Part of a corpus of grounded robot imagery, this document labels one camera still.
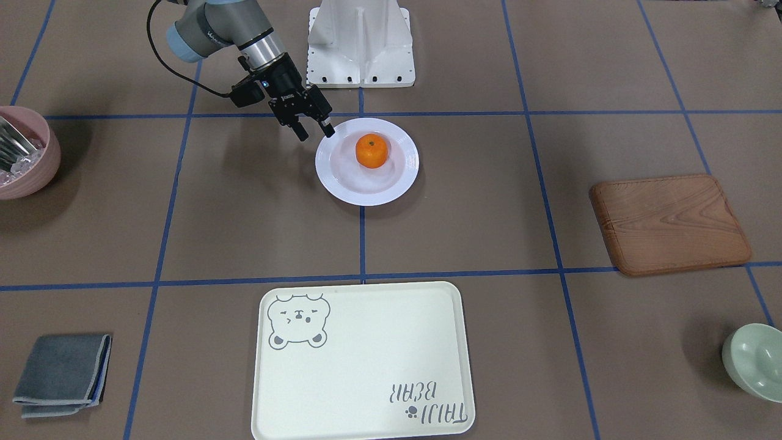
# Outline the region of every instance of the bear face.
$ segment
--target bear face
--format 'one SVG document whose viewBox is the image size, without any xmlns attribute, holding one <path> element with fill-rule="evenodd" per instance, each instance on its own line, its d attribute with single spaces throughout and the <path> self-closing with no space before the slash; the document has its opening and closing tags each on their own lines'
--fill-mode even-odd
<svg viewBox="0 0 782 440">
<path fill-rule="evenodd" d="M 269 345 L 282 350 L 289 342 L 307 342 L 313 348 L 326 343 L 326 318 L 331 312 L 322 294 L 277 296 L 267 310 L 271 322 Z"/>
</svg>

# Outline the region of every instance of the paw print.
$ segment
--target paw print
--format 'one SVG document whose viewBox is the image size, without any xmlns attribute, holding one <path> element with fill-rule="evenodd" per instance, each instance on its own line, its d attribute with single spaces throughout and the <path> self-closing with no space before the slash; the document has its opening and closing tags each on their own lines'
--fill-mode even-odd
<svg viewBox="0 0 782 440">
<path fill-rule="evenodd" d="M 408 419 L 418 419 L 417 412 L 418 412 L 418 408 L 416 408 L 415 406 L 411 406 L 410 408 L 404 410 L 404 413 L 407 414 Z"/>
</svg>

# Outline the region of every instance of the black cable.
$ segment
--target black cable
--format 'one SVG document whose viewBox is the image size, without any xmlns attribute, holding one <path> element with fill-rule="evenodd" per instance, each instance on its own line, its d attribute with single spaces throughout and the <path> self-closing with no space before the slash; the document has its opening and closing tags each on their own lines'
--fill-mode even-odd
<svg viewBox="0 0 782 440">
<path fill-rule="evenodd" d="M 163 58 L 160 58 L 160 54 L 157 52 L 157 49 L 155 48 L 155 42 L 152 40 L 152 15 L 155 12 L 155 8 L 157 8 L 157 6 L 160 4 L 161 1 L 163 1 L 163 0 L 155 0 L 155 2 L 149 8 L 149 14 L 147 15 L 147 38 L 149 39 L 149 46 L 152 47 L 152 51 L 155 53 L 155 57 L 157 58 L 157 60 L 160 61 L 160 64 L 163 64 L 163 67 L 168 69 L 169 72 L 171 72 L 172 74 L 182 78 L 183 80 L 185 80 L 185 81 L 187 81 L 189 83 L 195 84 L 195 85 L 199 86 L 200 88 L 203 88 L 204 90 L 206 90 L 207 92 L 209 92 L 209 93 L 211 93 L 213 95 L 220 96 L 221 98 L 228 98 L 229 94 L 215 92 L 214 90 L 212 90 L 211 88 L 206 87 L 205 85 L 201 84 L 200 82 L 198 82 L 198 81 L 196 81 L 194 79 L 188 78 L 188 77 L 184 76 L 183 74 L 180 74 L 176 70 L 168 67 L 168 64 L 166 64 L 166 62 L 163 61 Z"/>
</svg>

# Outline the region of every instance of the gray towel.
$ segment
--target gray towel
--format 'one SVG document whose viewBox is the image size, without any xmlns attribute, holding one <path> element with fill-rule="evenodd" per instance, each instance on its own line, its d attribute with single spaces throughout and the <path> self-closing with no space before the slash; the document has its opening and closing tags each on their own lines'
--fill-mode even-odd
<svg viewBox="0 0 782 440">
<path fill-rule="evenodd" d="M 39 337 L 14 393 L 22 418 L 66 416 L 98 405 L 110 352 L 108 334 Z"/>
</svg>

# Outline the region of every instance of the orange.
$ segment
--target orange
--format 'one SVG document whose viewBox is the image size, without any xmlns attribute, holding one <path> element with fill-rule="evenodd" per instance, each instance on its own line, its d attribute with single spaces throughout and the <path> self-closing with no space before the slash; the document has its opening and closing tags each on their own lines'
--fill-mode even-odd
<svg viewBox="0 0 782 440">
<path fill-rule="evenodd" d="M 361 136 L 356 142 L 356 160 L 367 168 L 379 168 L 389 158 L 386 140 L 375 133 Z"/>
</svg>

